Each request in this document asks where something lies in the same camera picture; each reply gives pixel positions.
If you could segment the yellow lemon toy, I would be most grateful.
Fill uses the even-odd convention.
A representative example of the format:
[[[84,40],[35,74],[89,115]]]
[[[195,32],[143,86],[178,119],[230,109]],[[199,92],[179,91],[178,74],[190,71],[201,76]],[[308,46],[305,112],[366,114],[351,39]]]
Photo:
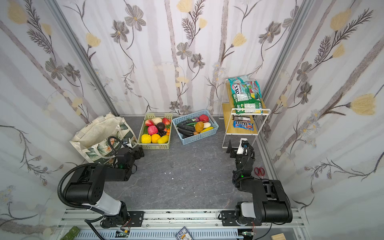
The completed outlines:
[[[143,134],[141,136],[141,143],[142,144],[151,144],[152,143],[152,137],[149,134]]]

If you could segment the pink dragon fruit toy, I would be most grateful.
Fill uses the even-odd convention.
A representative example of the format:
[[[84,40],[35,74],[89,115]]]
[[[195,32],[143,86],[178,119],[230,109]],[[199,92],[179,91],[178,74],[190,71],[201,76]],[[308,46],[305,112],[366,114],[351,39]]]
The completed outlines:
[[[148,127],[147,132],[151,136],[153,134],[157,134],[159,131],[155,125],[152,125]]]

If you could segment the cream floral tote bag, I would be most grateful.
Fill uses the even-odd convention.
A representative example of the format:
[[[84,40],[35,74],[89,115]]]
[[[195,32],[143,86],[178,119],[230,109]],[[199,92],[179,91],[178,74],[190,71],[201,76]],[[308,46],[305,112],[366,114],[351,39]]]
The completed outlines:
[[[132,148],[138,145],[126,120],[109,113],[87,124],[75,134],[70,143],[87,162],[111,165],[114,162],[112,148],[118,150],[123,147],[115,138]]]

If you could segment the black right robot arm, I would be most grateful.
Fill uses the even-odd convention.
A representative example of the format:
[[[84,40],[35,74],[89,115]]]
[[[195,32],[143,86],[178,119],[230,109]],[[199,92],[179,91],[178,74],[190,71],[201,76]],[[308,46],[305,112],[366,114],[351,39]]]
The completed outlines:
[[[226,153],[235,160],[232,183],[238,191],[252,195],[250,202],[238,202],[233,211],[221,211],[218,219],[224,227],[261,226],[265,223],[288,224],[293,220],[290,200],[278,180],[254,177],[255,150],[247,139],[238,147],[229,143]]]

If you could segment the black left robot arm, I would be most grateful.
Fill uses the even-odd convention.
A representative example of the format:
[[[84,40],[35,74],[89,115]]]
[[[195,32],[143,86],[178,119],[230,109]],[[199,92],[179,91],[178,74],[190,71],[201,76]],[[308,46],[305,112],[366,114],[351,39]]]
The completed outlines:
[[[112,165],[88,163],[74,167],[59,181],[58,198],[68,207],[100,214],[97,220],[102,228],[126,227],[133,215],[124,202],[105,193],[104,186],[106,182],[127,182],[137,171],[135,161],[144,156],[143,148],[128,147],[117,150]]]

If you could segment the orange fruit toy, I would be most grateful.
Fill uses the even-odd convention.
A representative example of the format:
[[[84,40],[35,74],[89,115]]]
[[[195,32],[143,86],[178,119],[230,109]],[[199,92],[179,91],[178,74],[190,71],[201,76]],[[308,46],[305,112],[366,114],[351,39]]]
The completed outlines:
[[[161,138],[159,134],[153,134],[151,135],[151,143],[152,144],[157,144],[158,140]]]

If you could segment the blue m&m candy packet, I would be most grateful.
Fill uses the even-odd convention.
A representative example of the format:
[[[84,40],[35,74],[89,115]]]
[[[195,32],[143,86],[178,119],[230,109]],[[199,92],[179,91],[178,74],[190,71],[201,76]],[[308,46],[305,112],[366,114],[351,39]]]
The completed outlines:
[[[243,121],[234,121],[233,127],[237,129],[244,129],[244,130],[249,130],[253,131],[254,130],[254,125],[249,122],[243,122]]]

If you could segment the yellow mango toy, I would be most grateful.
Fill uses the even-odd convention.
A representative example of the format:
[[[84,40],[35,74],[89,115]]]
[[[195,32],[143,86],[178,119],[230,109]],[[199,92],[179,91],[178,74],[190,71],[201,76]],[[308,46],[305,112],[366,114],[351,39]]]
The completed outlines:
[[[161,138],[158,139],[157,143],[158,144],[167,144],[169,141],[169,136],[168,135],[164,135],[162,136]]]

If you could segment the dark avocado toy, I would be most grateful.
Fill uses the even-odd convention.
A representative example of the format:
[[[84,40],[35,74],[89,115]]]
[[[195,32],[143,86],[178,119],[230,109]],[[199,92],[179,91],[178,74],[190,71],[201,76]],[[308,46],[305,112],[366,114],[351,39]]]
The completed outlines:
[[[158,123],[158,124],[156,125],[156,127],[157,127],[157,129],[158,129],[159,132],[164,131],[165,128],[166,128],[165,124],[162,123],[162,122]]]

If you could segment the red apple toy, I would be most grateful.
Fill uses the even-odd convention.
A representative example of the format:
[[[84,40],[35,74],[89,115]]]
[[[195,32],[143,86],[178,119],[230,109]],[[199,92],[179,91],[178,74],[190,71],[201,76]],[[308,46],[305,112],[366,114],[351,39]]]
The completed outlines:
[[[169,126],[171,124],[171,121],[168,119],[168,118],[163,118],[162,119],[162,123],[165,125],[165,126]]]

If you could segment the red pepper toy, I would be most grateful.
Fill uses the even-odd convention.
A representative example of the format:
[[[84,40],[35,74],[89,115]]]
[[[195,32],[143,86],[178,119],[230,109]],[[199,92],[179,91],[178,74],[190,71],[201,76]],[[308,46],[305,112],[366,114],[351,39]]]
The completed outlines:
[[[210,121],[210,118],[207,115],[200,115],[199,116],[199,121],[203,123],[207,123]]]

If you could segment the brown potato toy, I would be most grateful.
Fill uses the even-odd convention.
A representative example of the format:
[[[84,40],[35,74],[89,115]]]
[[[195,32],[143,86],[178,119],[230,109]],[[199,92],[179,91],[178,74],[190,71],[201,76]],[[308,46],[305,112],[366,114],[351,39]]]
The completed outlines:
[[[197,133],[200,133],[204,129],[204,123],[203,122],[197,122],[195,125],[195,131]]]

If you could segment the blue plastic vegetable basket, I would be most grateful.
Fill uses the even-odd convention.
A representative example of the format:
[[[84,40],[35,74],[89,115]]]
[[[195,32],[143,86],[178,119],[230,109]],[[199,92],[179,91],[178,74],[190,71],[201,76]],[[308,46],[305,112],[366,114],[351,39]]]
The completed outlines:
[[[201,110],[172,120],[183,145],[213,136],[219,125],[208,110]]]

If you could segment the red handled scissors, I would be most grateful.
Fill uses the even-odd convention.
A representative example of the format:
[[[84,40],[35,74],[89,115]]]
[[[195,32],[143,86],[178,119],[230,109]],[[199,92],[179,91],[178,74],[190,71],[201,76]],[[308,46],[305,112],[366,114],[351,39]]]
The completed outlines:
[[[258,176],[259,178],[262,179],[265,176],[266,171],[262,167],[255,167],[254,168],[254,173],[256,174],[256,176]]]

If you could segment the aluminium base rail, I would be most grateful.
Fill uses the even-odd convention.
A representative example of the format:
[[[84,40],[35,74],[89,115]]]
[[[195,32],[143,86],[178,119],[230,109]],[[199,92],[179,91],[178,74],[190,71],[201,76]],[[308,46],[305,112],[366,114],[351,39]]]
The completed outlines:
[[[67,210],[53,240],[64,240],[70,229],[77,227],[76,240],[175,240],[186,229],[194,240],[308,240],[309,234],[298,210],[293,209],[293,220],[287,224],[238,224],[233,210],[133,210],[125,227],[103,229],[94,223],[97,233],[85,223],[98,214],[82,210]]]

